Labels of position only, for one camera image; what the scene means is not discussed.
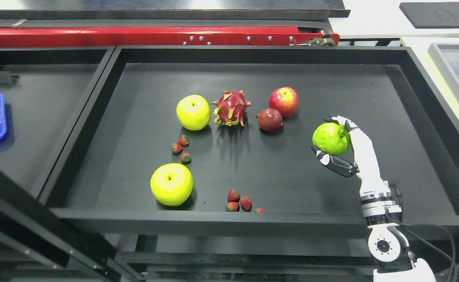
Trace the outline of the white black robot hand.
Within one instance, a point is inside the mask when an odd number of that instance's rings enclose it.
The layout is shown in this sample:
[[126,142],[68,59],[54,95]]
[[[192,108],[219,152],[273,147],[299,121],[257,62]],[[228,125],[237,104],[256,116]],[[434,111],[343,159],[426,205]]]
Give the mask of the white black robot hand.
[[356,175],[361,180],[359,191],[361,197],[371,194],[390,193],[390,188],[385,185],[381,178],[378,160],[370,137],[349,118],[343,116],[330,116],[325,118],[324,121],[342,125],[344,129],[347,130],[353,149],[354,163],[328,154],[319,149],[316,145],[312,145],[311,149],[319,162],[324,167],[345,178]]

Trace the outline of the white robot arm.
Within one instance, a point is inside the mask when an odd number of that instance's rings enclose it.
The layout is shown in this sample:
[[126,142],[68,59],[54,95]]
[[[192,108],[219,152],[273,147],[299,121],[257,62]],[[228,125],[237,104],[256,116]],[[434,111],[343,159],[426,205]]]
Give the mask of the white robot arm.
[[381,188],[361,194],[361,208],[370,230],[367,244],[375,260],[374,282],[435,282],[430,265],[417,258],[410,249],[406,234],[410,234],[433,249],[422,237],[412,233],[404,224],[399,184],[383,181]]

